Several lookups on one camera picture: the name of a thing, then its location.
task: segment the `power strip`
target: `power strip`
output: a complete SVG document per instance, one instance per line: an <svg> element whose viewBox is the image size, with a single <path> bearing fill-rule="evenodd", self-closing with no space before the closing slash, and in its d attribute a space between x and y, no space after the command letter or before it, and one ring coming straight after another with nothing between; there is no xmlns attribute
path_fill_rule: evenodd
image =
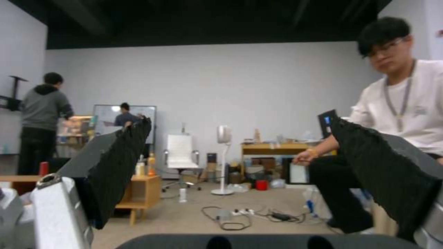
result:
<svg viewBox="0 0 443 249"><path fill-rule="evenodd" d="M232 216L239 216L239 215L255 215L254 210L252 209L236 209L232 211Z"/></svg>

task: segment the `dark pants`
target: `dark pants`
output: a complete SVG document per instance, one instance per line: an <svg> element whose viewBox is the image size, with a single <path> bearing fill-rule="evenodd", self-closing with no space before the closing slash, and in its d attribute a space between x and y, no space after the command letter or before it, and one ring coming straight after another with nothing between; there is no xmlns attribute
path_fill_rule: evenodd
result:
<svg viewBox="0 0 443 249"><path fill-rule="evenodd" d="M361 188L343 156L324 156L309 165L310 182L317 185L339 228L355 233L373 226L372 216L363 209L350 188Z"/></svg>
<svg viewBox="0 0 443 249"><path fill-rule="evenodd" d="M38 175L40 162L49 161L55 151L56 132L22 129L18 175Z"/></svg>

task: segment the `red cup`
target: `red cup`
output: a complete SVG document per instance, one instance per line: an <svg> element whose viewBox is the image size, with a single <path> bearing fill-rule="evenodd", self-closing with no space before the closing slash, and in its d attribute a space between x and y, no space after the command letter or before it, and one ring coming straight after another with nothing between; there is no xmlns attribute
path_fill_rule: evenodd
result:
<svg viewBox="0 0 443 249"><path fill-rule="evenodd" d="M47 174L49 174L49 164L48 162L41 162L39 176L45 176Z"/></svg>
<svg viewBox="0 0 443 249"><path fill-rule="evenodd" d="M255 182L255 189L260 191L265 191L268 189L268 181L267 180L257 180Z"/></svg>

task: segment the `white t-shirt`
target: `white t-shirt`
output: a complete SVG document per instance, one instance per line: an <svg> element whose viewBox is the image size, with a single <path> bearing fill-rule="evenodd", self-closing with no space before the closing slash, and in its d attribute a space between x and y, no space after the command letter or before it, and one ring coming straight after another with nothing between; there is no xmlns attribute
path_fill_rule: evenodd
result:
<svg viewBox="0 0 443 249"><path fill-rule="evenodd" d="M400 113L407 80L388 87L393 107ZM353 107L350 121L381 133L400 136L425 153L443 156L443 61L417 61L411 91L399 132L397 118L389 108L384 84L371 84Z"/></svg>

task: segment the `orange bottle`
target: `orange bottle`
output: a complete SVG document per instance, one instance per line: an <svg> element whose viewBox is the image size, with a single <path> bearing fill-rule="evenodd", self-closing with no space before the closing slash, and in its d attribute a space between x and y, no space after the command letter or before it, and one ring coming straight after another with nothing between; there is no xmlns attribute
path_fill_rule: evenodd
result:
<svg viewBox="0 0 443 249"><path fill-rule="evenodd" d="M155 176L155 156L154 153L149 154L148 158L148 176Z"/></svg>

